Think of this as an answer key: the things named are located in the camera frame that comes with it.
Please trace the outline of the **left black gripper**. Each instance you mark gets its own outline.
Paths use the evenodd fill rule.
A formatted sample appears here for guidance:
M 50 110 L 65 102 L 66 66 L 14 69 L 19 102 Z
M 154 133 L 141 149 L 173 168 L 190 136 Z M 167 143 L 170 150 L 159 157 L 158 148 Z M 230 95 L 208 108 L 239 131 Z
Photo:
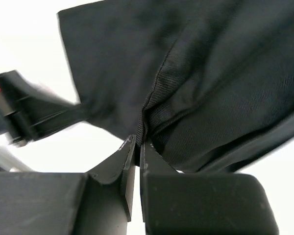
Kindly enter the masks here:
M 0 135 L 21 147 L 87 119 L 85 108 L 29 85 L 16 71 L 0 73 Z

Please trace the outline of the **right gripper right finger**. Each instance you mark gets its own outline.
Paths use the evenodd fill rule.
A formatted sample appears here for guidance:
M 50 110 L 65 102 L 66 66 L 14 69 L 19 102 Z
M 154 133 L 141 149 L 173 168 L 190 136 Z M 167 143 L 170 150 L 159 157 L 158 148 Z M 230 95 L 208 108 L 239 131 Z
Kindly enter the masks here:
M 260 182 L 248 174 L 179 173 L 150 143 L 140 150 L 140 189 L 148 235 L 276 235 Z

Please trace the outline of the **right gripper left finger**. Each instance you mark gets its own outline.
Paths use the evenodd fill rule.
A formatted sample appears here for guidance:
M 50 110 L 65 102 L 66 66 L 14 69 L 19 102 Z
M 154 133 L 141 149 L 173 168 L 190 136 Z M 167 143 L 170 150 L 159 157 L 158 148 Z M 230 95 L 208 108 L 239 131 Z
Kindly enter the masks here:
M 124 235 L 135 137 L 85 173 L 0 171 L 0 235 Z

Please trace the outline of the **black pleated skirt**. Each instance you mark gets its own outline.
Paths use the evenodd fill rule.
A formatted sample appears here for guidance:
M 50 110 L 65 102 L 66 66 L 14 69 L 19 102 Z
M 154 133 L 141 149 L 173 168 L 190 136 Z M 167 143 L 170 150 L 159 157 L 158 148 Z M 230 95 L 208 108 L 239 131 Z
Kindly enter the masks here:
M 294 0 L 103 0 L 58 18 L 85 120 L 175 169 L 236 171 L 294 137 Z

